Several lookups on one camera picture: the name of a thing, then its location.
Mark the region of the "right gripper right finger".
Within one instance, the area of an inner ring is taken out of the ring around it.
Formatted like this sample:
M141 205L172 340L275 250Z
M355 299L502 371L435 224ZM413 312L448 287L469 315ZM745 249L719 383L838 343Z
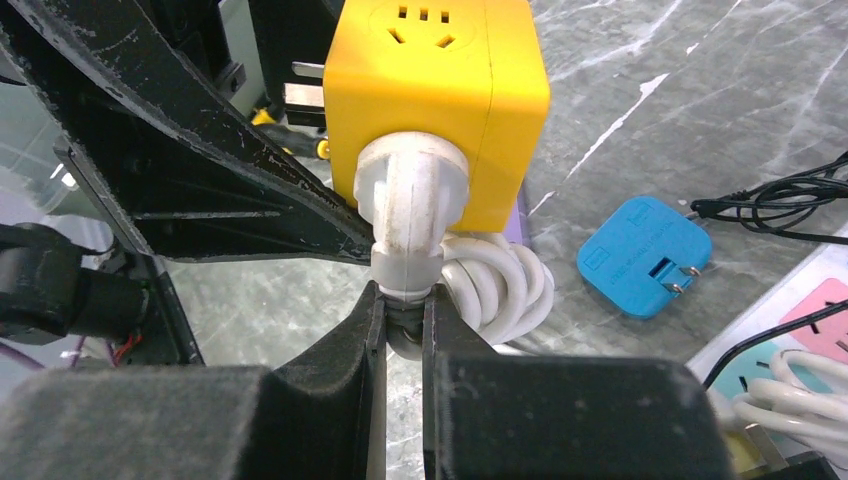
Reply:
M437 286L423 313L429 479L732 479L706 392L661 358L496 352Z

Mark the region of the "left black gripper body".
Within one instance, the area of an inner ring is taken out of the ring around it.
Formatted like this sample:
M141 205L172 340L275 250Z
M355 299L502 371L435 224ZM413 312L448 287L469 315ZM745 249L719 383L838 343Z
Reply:
M321 120L320 106L297 94L320 92L318 68L328 55L342 11L340 1L141 1L139 7L169 48L150 60L160 93L147 99L168 110L226 100L247 112L268 102L291 120Z

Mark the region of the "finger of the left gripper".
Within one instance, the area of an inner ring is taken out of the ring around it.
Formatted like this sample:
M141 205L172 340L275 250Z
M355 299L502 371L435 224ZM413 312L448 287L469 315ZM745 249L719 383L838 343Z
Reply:
M135 1L5 1L1 48L49 152L127 249L364 265L370 225L253 127Z
M107 218L136 250L184 262L345 258L345 206L228 101L168 110L149 69L58 59L52 114Z

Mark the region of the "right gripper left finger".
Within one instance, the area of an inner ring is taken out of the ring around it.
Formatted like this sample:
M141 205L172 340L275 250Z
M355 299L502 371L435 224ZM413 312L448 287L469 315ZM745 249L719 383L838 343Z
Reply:
M374 283L279 368L54 369L1 407L5 479L382 479L384 302Z

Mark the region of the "yellow cube socket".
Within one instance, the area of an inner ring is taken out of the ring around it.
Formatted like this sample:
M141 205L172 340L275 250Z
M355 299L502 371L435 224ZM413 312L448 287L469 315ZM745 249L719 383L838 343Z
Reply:
M468 161L456 229L504 229L550 106L528 2L347 1L322 87L333 187L348 203L369 143L426 132Z

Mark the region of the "blue cube socket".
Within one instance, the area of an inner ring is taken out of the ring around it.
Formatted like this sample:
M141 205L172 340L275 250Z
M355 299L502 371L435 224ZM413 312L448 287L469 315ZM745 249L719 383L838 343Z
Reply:
M627 316L650 319L707 266L707 232L652 196L624 202L580 247L583 279Z

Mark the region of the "white long power strip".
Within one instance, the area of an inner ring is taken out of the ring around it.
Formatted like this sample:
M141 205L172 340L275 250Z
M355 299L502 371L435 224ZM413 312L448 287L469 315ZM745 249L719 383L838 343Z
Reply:
M847 248L819 247L689 360L687 367L704 380L719 358L734 345L846 298ZM721 370L711 389L732 401L754 380L775 378L769 364L776 354L800 351L846 364L847 312L745 350Z

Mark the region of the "black cube adapter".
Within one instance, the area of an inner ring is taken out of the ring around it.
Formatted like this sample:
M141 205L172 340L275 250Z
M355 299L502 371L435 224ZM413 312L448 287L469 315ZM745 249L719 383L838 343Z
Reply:
M844 236L799 232L794 227L811 217L819 208L847 198L847 180L837 176L839 171L846 168L847 155L843 153L823 166L721 197L694 200L691 202L690 212L685 214L684 218L690 223L699 219L728 222L739 224L757 234L845 246L847 238ZM816 327L821 321L846 310L845 300L828 302L818 310L786 324L768 328L737 343L723 353L710 368L702 381L703 386L711 387L734 359L751 348L794 331Z

